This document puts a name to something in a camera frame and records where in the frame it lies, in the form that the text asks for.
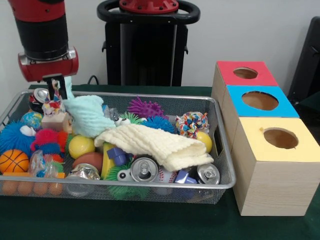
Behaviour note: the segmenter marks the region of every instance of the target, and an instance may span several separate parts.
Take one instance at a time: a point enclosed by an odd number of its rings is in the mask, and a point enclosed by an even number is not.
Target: shape sorter box
[[[239,117],[299,117],[278,86],[229,85],[221,111],[230,149],[233,147]]]
[[[240,117],[231,151],[242,216],[303,216],[320,182],[320,147],[299,118]]]
[[[215,65],[211,97],[220,106],[226,86],[278,86],[263,61],[218,61]]]

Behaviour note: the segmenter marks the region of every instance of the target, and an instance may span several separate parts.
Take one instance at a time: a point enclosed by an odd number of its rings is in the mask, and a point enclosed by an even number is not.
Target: yellow toy
[[[197,140],[199,140],[200,142],[203,142],[205,147],[206,147],[206,152],[207,153],[210,153],[211,152],[211,149],[212,149],[212,140],[211,138],[209,137],[208,134],[206,134],[205,132],[202,132],[202,131],[199,131],[197,133],[197,137],[196,137]]]
[[[107,151],[113,149],[115,145],[105,142],[103,144],[103,163],[101,171],[101,179],[105,179],[108,176],[109,170],[115,166],[115,163],[112,159],[109,158]]]
[[[69,153],[74,159],[79,158],[83,154],[92,153],[96,150],[94,140],[85,136],[75,136],[69,144]]]

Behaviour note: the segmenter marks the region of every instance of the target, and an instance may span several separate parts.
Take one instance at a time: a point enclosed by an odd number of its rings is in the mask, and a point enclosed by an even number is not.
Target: green tablecloth
[[[74,86],[75,91],[210,96],[209,87]],[[320,239],[320,188],[304,217],[241,217],[231,189],[216,205],[0,197],[0,239]]]

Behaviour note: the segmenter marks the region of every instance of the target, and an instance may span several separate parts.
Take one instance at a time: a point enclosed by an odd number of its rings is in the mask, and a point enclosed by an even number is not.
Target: purple spiky ball
[[[140,97],[138,96],[136,98],[137,99],[131,100],[130,106],[128,107],[128,112],[138,115],[139,118],[160,116],[164,119],[169,119],[164,115],[164,111],[158,103],[152,103],[151,101],[147,103],[146,101],[141,101]]]

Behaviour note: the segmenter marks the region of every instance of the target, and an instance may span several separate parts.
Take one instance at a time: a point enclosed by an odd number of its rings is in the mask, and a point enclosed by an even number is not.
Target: white wall
[[[212,86],[217,60],[265,61],[280,87],[289,90],[312,17],[319,0],[190,0],[201,9],[198,23],[189,25],[183,86]],[[102,0],[66,0],[69,44],[79,53],[73,84],[95,74],[106,81],[106,56],[101,52],[105,23],[98,19]],[[10,6],[0,1],[0,113],[28,83],[17,63],[23,48]]]

